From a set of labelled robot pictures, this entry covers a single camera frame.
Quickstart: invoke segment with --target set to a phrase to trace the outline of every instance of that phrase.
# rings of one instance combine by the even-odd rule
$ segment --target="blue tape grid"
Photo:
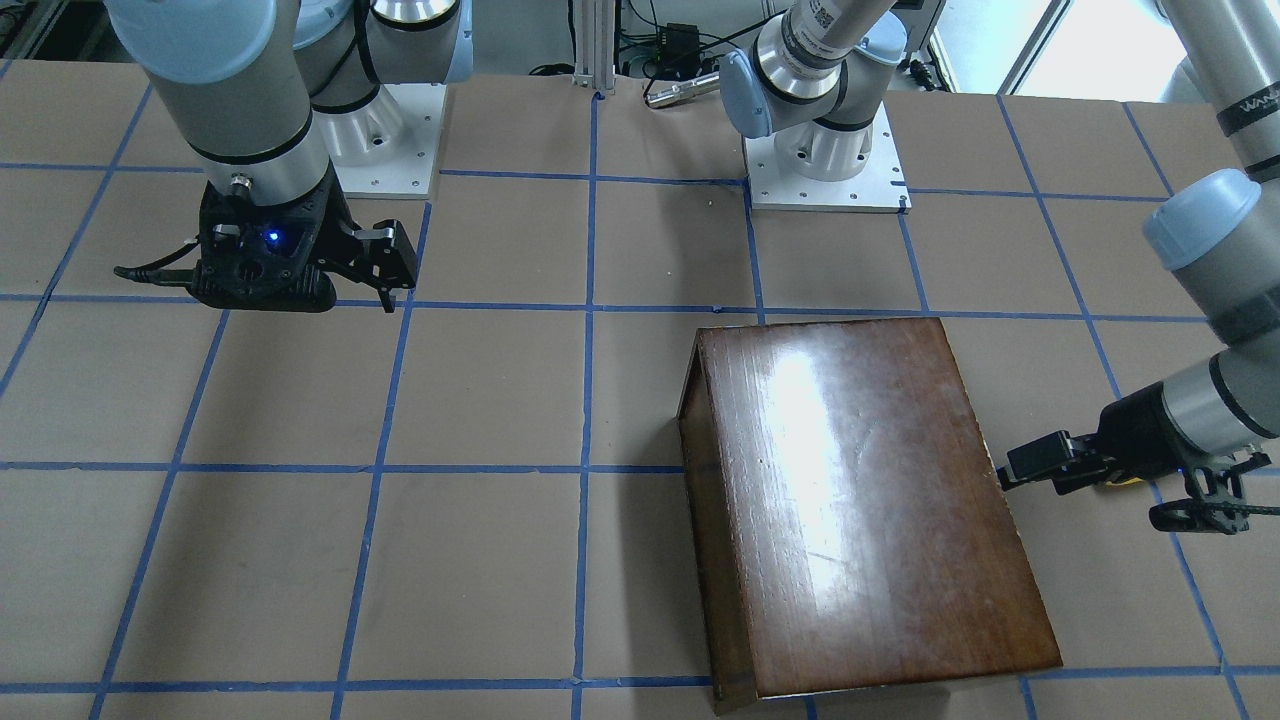
[[[8,60],[0,65],[0,79],[8,73],[13,61]],[[142,110],[152,92],[151,87],[147,87],[143,92],[133,117],[125,129],[124,137],[122,138],[111,161],[108,165],[86,165],[86,164],[44,164],[44,163],[0,163],[0,168],[19,168],[19,169],[41,169],[41,170],[79,170],[79,172],[101,172],[104,173],[102,181],[99,184],[93,199],[90,202],[72,241],[63,255],[58,269],[47,283],[45,291],[41,295],[26,295],[26,293],[0,293],[0,302],[15,301],[15,302],[36,302],[37,307],[32,316],[31,323],[27,327],[26,333],[14,352],[14,356],[5,369],[3,378],[0,378],[0,396],[3,396],[5,388],[13,378],[13,374],[20,361],[23,354],[26,352],[31,338],[42,318],[45,310],[50,302],[159,302],[159,304],[188,304],[193,302],[189,297],[157,297],[157,296],[77,296],[77,295],[61,295],[54,296],[58,282],[65,272],[65,268],[76,250],[79,245],[83,234],[90,225],[93,213],[97,209],[101,199],[106,191],[106,187],[115,173],[180,173],[191,174],[200,173],[198,168],[184,168],[184,167],[136,167],[136,165],[120,165],[120,158],[132,137],[137,123],[141,118]],[[1161,202],[1164,197],[1144,197],[1144,196],[1111,196],[1111,195],[1080,195],[1080,193],[1046,193],[1041,192],[1036,182],[1034,174],[1027,160],[1027,155],[1023,151],[1021,142],[1018,137],[1016,129],[1009,115],[1009,111],[1004,104],[1002,99],[997,99],[1000,104],[1001,113],[1005,118],[1006,126],[1010,132],[1010,137],[1018,150],[1019,158],[1023,163],[1023,168],[1027,172],[1028,181],[1032,184],[1033,192],[1007,192],[1007,191],[983,191],[983,190],[964,190],[964,188],[911,188],[911,192],[918,193],[948,193],[948,195],[972,195],[972,196],[1002,196],[1002,197],[1034,197],[1041,206],[1042,214],[1044,217],[1046,225],[1050,229],[1050,234],[1053,238],[1055,247],[1059,251],[1059,256],[1062,261],[1064,272],[1071,283],[1073,291],[1076,295],[1076,300],[1080,305],[1080,314],[1038,314],[1038,313],[966,313],[966,311],[934,311],[929,307],[928,297],[924,291],[924,283],[920,275],[919,264],[915,258],[914,246],[911,243],[910,229],[908,227],[905,214],[899,215],[900,229],[902,232],[902,240],[906,247],[908,256],[911,263],[913,277],[916,283],[916,291],[920,300],[920,310],[868,310],[868,309],[808,309],[808,307],[768,307],[763,297],[763,286],[760,278],[760,265],[755,246],[755,233],[751,225],[751,213],[750,213],[750,193],[744,192],[744,210],[746,214],[746,231],[748,231],[748,243],[751,256],[751,273],[753,273],[753,286],[755,293],[755,306],[754,307],[719,307],[719,306],[607,306],[596,305],[594,302],[594,254],[595,254],[595,213],[596,202],[595,193],[596,186],[600,182],[621,182],[621,183],[652,183],[652,184],[716,184],[716,186],[737,186],[745,188],[745,182],[739,179],[722,179],[722,178],[707,178],[707,179],[664,179],[664,178],[644,178],[644,177],[631,177],[631,176],[600,176],[596,172],[596,159],[598,159],[598,104],[603,100],[603,96],[594,96],[591,100],[591,165],[590,173],[588,174],[562,174],[562,173],[503,173],[503,172],[476,172],[476,170],[442,170],[442,174],[451,176],[471,176],[471,177],[515,177],[515,178],[544,178],[544,179],[571,179],[571,181],[586,181],[590,187],[590,200],[589,200],[589,231],[588,231],[588,293],[586,302],[584,305],[553,305],[553,304],[484,304],[484,302],[439,302],[439,301],[416,301],[413,300],[413,293],[408,295],[407,301],[403,304],[403,316],[401,320],[401,333],[397,343],[394,369],[392,373],[390,387],[388,388],[387,410],[384,414],[383,432],[379,438],[379,450],[374,465],[255,465],[255,464],[187,464],[182,462],[182,455],[186,448],[187,439],[189,438],[191,427],[195,420],[195,415],[198,410],[204,389],[209,380],[209,374],[212,368],[218,348],[220,346],[221,338],[225,332],[229,314],[223,311],[219,316],[218,327],[214,331],[212,340],[210,342],[209,352],[205,357],[205,364],[201,370],[200,379],[197,380],[196,389],[188,406],[188,413],[183,423],[182,433],[179,434],[178,445],[174,448],[173,459],[170,462],[0,462],[0,470],[8,469],[41,469],[41,470],[61,470],[61,469],[84,469],[84,470],[105,470],[105,471],[165,471],[165,482],[161,487],[160,497],[156,502],[156,509],[152,515],[151,525],[146,541],[143,543],[143,551],[140,556],[138,565],[134,573],[133,583],[131,584],[131,591],[125,601],[124,610],[122,611],[120,621],[116,628],[115,637],[113,638],[111,648],[108,656],[108,661],[104,666],[102,676],[97,683],[0,683],[0,694],[38,694],[38,693],[81,693],[95,696],[93,706],[91,710],[91,720],[99,717],[101,714],[104,700],[111,693],[163,693],[163,692],[317,692],[317,693],[333,693],[333,706],[332,717],[337,719],[340,716],[342,701],[348,692],[375,692],[375,691],[475,691],[475,689],[500,689],[500,691],[518,691],[518,689],[567,689],[573,694],[572,702],[572,716],[573,720],[579,720],[581,716],[581,692],[582,689],[605,689],[605,688],[637,688],[637,687],[707,687],[710,684],[710,679],[705,676],[632,676],[632,678],[585,678],[582,675],[582,647],[584,647],[584,633],[585,633],[585,587],[586,587],[586,527],[588,527],[588,507],[589,507],[589,475],[590,473],[648,473],[648,474],[677,474],[682,469],[680,466],[636,466],[636,465],[591,465],[590,464],[590,427],[591,427],[591,377],[593,377],[593,333],[594,333],[594,314],[595,313],[735,313],[735,314],[755,314],[756,322],[763,323],[767,314],[795,314],[795,315],[865,315],[865,316],[913,316],[913,315],[925,315],[925,316],[955,316],[955,318],[1001,318],[1001,319],[1050,319],[1050,320],[1071,320],[1071,322],[1084,322],[1093,336],[1094,345],[1098,351],[1098,357],[1107,373],[1108,382],[1112,386],[1112,392],[1119,397],[1120,388],[1115,380],[1115,374],[1111,370],[1110,361],[1106,356],[1106,351],[1101,345],[1101,341],[1096,332],[1097,322],[1140,322],[1140,323],[1203,323],[1203,318],[1184,318],[1184,316],[1146,316],[1146,315],[1093,315],[1089,313],[1083,295],[1079,291],[1079,286],[1075,282],[1074,272],[1070,266],[1070,261],[1062,249],[1062,245],[1057,237],[1056,229],[1050,217],[1048,209],[1044,205],[1046,199],[1064,199],[1064,200],[1091,200],[1091,201],[1116,201],[1116,202]],[[1139,127],[1137,119],[1134,118],[1128,104],[1124,104],[1124,111],[1128,117],[1134,132],[1138,136],[1143,150],[1151,159],[1152,167],[1156,174],[1160,177],[1165,186],[1165,190],[1171,195],[1172,188],[1157,161],[1155,152],[1151,150],[1149,143],[1143,136],[1142,128]],[[419,238],[419,258],[424,256],[426,232],[430,219],[430,206],[428,205],[424,211],[422,218],[422,233]],[[371,300],[348,300],[343,301],[344,306],[376,306],[376,302]],[[453,309],[499,309],[499,310],[529,310],[529,311],[584,311],[586,316],[585,328],[585,377],[584,377],[584,428],[582,428],[582,456],[581,464],[579,466],[539,466],[539,465],[392,465],[385,462],[387,443],[390,437],[392,421],[394,418],[396,397],[398,392],[399,374],[403,368],[404,348],[408,340],[410,323],[412,311],[415,307],[453,307]],[[177,682],[177,683],[137,683],[137,682],[115,682],[113,679],[115,666],[119,661],[120,651],[123,650],[124,639],[128,632],[129,621],[132,619],[133,610],[137,605],[138,596],[141,593],[142,582],[146,575],[147,566],[150,564],[151,555],[155,548],[155,542],[160,530],[160,525],[164,518],[164,511],[172,493],[173,482],[178,473],[180,471],[234,471],[234,473],[357,473],[357,474],[371,474],[370,479],[370,500],[366,516],[365,533],[362,536],[361,548],[360,548],[360,562],[357,565],[357,577],[352,588],[352,603],[348,612],[347,632],[343,641],[343,651],[339,661],[338,676],[335,680],[316,680],[316,682]],[[561,679],[421,679],[421,680],[349,680],[347,678],[351,664],[351,652],[355,643],[355,634],[358,625],[360,616],[360,603],[364,593],[364,580],[367,574],[369,555],[371,550],[371,542],[374,537],[374,527],[376,521],[378,500],[380,493],[380,480],[385,473],[575,473],[580,475],[580,512],[579,512],[579,538],[577,538],[577,578],[575,588],[575,667],[573,674],[570,678]],[[1276,475],[1280,471],[1276,470],[1263,470],[1263,474]],[[1156,496],[1157,502],[1160,501],[1160,489],[1155,486],[1152,492]],[[1100,669],[1064,669],[1056,670],[1046,674],[1037,675],[1034,678],[1020,676],[1019,687],[1023,693],[1027,715],[1030,720],[1037,720],[1037,711],[1034,705],[1034,698],[1032,693],[1032,682],[1057,682],[1057,680],[1071,680],[1071,679],[1106,679],[1106,678],[1165,678],[1165,676],[1215,676],[1222,675],[1231,691],[1233,698],[1236,705],[1238,714],[1242,720],[1249,717],[1248,710],[1244,706],[1243,698],[1240,696],[1239,688],[1236,685],[1236,676],[1275,676],[1280,675],[1280,666],[1274,665],[1254,665],[1254,666],[1233,666],[1228,662],[1225,653],[1221,647],[1221,641],[1213,626],[1212,619],[1210,618],[1208,610],[1204,606],[1203,598],[1201,596],[1198,584],[1196,582],[1194,574],[1187,562],[1185,553],[1183,552],[1181,544],[1175,534],[1170,536],[1171,544],[1179,559],[1180,568],[1187,579],[1188,588],[1197,603],[1201,612],[1202,621],[1206,628],[1206,633],[1210,637],[1210,642],[1217,653],[1220,660],[1219,666],[1189,666],[1189,667],[1100,667]],[[804,707],[806,717],[817,719],[818,708],[812,698],[804,701]]]
[[[1053,227],[1053,219],[1050,215],[1048,206],[1044,204],[1044,197],[1041,195],[1039,184],[1036,182],[1036,174],[1032,170],[1030,163],[1027,159],[1027,152],[1023,150],[1021,140],[1018,137],[1018,129],[1014,127],[1014,120],[1009,114],[1009,108],[1005,105],[1005,100],[1001,96],[996,96],[996,102],[1000,105],[1000,113],[1005,119],[1005,126],[1009,128],[1009,136],[1014,141],[1014,147],[1018,150],[1018,158],[1021,160],[1023,169],[1027,172],[1027,179],[1030,182],[1032,191],[1037,196],[1037,201],[1041,208],[1041,214],[1044,218],[1044,225],[1048,228],[1050,237],[1053,240],[1053,246],[1057,250],[1059,258],[1062,261],[1062,270],[1066,273],[1068,281],[1071,284],[1071,291],[1075,293],[1076,301],[1080,305],[1080,314],[1084,316],[1084,323],[1089,328],[1089,334],[1093,337],[1093,345],[1098,352],[1098,360],[1102,363],[1102,369],[1106,372],[1107,382],[1111,384],[1112,395],[1119,400],[1124,396],[1120,391],[1120,384],[1116,382],[1115,372],[1111,368],[1111,361],[1107,357],[1106,348],[1102,346],[1102,338],[1098,336],[1097,325],[1094,318],[1089,314],[1088,305],[1084,301],[1084,296],[1080,292],[1079,284],[1075,279],[1075,273],[1071,269],[1071,263],[1068,259],[1066,251],[1062,247],[1062,242],[1057,236],[1057,229]],[[1169,181],[1165,178],[1164,170],[1160,168],[1160,163],[1156,160],[1156,155],[1151,151],[1151,146],[1147,143],[1146,137],[1142,135],[1142,128],[1138,127],[1137,119],[1134,119],[1133,113],[1129,110],[1128,105],[1124,106],[1125,115],[1129,118],[1134,132],[1138,135],[1138,140],[1142,142],[1143,149],[1147,151],[1147,156],[1151,159],[1152,167],[1156,174],[1160,177],[1161,182],[1165,184],[1165,190],[1172,193],[1172,188]],[[1151,488],[1156,502],[1162,502],[1160,488],[1156,483],[1147,483]],[[1215,674],[1221,674],[1226,680],[1228,688],[1231,692],[1231,697],[1235,702],[1235,710],[1240,716],[1240,720],[1251,720],[1249,711],[1244,705],[1244,698],[1240,694],[1240,689],[1235,682],[1235,674],[1231,665],[1228,662],[1226,653],[1222,650],[1221,639],[1219,638],[1217,629],[1213,626],[1213,620],[1210,618],[1208,609],[1204,606],[1204,600],[1199,591],[1199,584],[1196,582],[1196,575],[1192,573],[1190,565],[1187,562],[1187,555],[1183,552],[1183,546],[1176,533],[1169,533],[1170,543],[1172,544],[1174,553],[1178,557],[1179,566],[1181,568],[1183,577],[1187,580],[1188,591],[1196,602],[1196,607],[1199,611],[1201,621],[1204,625],[1204,632],[1208,635],[1210,643],[1213,646],[1213,652],[1219,660],[1219,667],[1215,669]],[[1027,711],[1029,720],[1036,720],[1036,702],[1030,688],[1030,684],[1024,679],[1023,694],[1027,701]]]

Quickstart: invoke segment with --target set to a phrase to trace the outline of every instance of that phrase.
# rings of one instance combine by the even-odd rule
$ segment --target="black strap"
[[[1224,345],[1234,346],[1280,328],[1280,284],[1208,319]]]

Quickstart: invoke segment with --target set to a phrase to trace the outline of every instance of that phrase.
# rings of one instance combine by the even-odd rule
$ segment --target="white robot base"
[[[375,101],[369,111],[357,110],[351,115],[326,118],[317,114],[338,181],[347,197],[430,200],[448,86],[385,85],[383,88],[394,102]]]
[[[867,164],[844,181],[801,176],[780,156],[774,136],[744,138],[751,206],[756,210],[813,210],[826,213],[905,213],[911,209],[902,161],[897,155],[888,114],[881,105],[872,122],[874,143]]]

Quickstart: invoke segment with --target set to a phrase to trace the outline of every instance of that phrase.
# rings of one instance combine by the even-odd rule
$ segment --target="wooden box side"
[[[695,342],[678,421],[716,712],[722,714],[750,705],[758,696],[739,584],[736,543],[724,505],[719,441],[698,347]]]

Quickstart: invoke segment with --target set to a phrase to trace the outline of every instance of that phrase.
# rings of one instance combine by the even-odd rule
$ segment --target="barcode label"
[[[831,10],[822,6],[822,0],[809,0],[809,10],[813,12],[813,19],[818,20],[822,29],[828,29],[831,23],[836,22],[836,17],[831,14]]]

